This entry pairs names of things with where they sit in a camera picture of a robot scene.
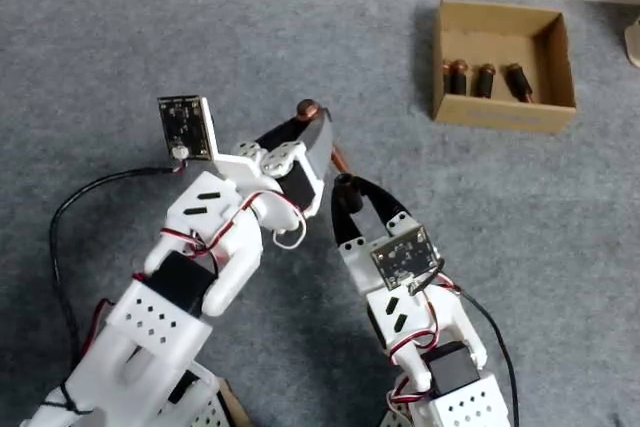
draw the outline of circuit board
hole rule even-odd
[[[392,238],[371,252],[373,263],[389,290],[437,265],[438,259],[424,226]]]
[[[198,95],[160,97],[160,117],[169,154],[178,160],[211,160],[206,101]]]

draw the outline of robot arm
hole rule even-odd
[[[363,197],[386,236],[368,240],[352,219],[363,208]],[[390,412],[381,425],[403,419],[415,427],[508,427],[495,377],[483,370],[486,349],[457,286],[442,274],[444,259],[424,226],[391,194],[350,174],[336,179],[331,212],[338,250],[366,300],[382,348],[404,372],[388,394]],[[452,342],[441,342],[444,332]]]
[[[195,362],[211,327],[260,265],[261,227],[306,232],[332,155],[331,119],[315,102],[235,155],[220,154],[206,99],[159,99],[171,155],[212,160],[171,205],[161,236],[63,384],[23,427],[233,425],[218,379]],[[195,262],[210,257],[213,269]]]

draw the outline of gray carpet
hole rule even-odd
[[[155,97],[201,93],[222,148],[332,109],[352,166],[430,229],[450,275],[495,315],[518,372],[523,426],[640,419],[640,71],[629,6],[562,9],[579,114],[558,135],[433,123],[439,0],[0,0],[0,419],[58,383],[67,334],[47,228],[80,185],[168,162]],[[83,329],[139,269],[181,178],[123,181],[67,214],[61,263]],[[495,338],[469,312],[509,398]],[[328,204],[295,252],[266,249],[200,360],[257,426],[371,426],[397,370],[380,353],[332,241]]]

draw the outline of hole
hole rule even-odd
[[[182,213],[184,215],[206,214],[207,213],[207,208],[206,207],[192,207],[190,209],[184,209],[184,211]]]
[[[200,200],[219,199],[220,192],[205,192],[204,194],[198,194]]]
[[[396,325],[393,326],[393,330],[396,332],[400,332],[402,327],[404,327],[404,323],[407,321],[407,316],[404,314],[400,314],[398,316],[398,320],[396,320]]]
[[[387,304],[387,315],[393,314],[393,311],[396,310],[396,306],[398,305],[399,299],[397,297],[391,297],[389,299],[389,303]]]

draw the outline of open cardboard box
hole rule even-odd
[[[438,122],[557,132],[576,114],[567,29],[561,12],[503,4],[443,0],[435,26],[434,111]],[[469,96],[444,93],[442,63],[469,64]],[[490,99],[471,97],[478,68],[496,67]],[[515,99],[505,67],[522,65],[533,104]]]

